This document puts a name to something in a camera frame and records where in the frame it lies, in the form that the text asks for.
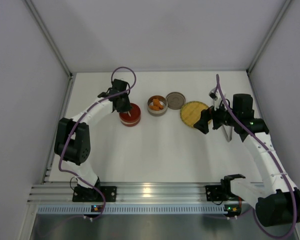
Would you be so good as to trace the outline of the orange fried food piece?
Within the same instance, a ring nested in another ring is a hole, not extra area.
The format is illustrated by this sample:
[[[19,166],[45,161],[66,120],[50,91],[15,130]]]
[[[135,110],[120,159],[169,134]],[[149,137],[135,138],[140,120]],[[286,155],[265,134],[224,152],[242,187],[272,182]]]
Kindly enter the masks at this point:
[[[149,108],[153,111],[160,111],[161,109],[156,105],[149,105]]]

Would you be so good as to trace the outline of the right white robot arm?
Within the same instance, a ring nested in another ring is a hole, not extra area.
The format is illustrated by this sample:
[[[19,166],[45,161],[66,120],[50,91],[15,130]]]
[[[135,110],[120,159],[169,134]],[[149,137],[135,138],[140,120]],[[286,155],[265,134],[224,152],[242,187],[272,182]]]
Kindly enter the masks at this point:
[[[264,227],[300,222],[300,190],[291,180],[273,147],[265,121],[255,117],[253,97],[249,94],[233,95],[232,107],[227,99],[211,92],[213,105],[201,111],[194,128],[203,134],[223,126],[232,127],[252,156],[263,182],[259,189],[242,174],[226,175],[221,179],[221,194],[226,199],[240,197],[255,210]]]

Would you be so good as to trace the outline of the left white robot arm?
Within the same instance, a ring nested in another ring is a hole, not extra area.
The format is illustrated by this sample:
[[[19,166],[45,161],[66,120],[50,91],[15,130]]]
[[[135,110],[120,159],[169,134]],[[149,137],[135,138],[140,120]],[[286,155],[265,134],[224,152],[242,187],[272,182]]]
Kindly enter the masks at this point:
[[[133,86],[124,80],[114,79],[111,87],[101,92],[88,107],[58,122],[54,144],[54,153],[59,156],[58,170],[77,179],[76,189],[80,194],[90,197],[101,193],[100,178],[89,160],[90,128],[114,112],[125,113],[131,110],[129,94]]]

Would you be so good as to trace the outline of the red round lid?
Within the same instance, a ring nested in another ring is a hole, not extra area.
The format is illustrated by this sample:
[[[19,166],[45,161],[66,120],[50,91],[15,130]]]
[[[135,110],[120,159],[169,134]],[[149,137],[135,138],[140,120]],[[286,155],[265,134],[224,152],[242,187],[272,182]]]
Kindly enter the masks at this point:
[[[137,116],[141,116],[141,110],[138,105],[135,103],[131,103],[131,109],[128,112],[119,113],[120,115],[129,115],[130,117],[136,118]]]

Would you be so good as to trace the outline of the metal tongs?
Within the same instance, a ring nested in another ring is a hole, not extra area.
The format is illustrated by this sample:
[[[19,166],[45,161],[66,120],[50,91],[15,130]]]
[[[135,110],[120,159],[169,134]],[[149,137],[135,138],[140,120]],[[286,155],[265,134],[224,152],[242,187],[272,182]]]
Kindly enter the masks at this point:
[[[222,133],[225,137],[225,140],[229,143],[232,141],[233,139],[233,130],[234,128],[232,126],[226,126],[226,125],[223,125],[221,127],[222,129]]]

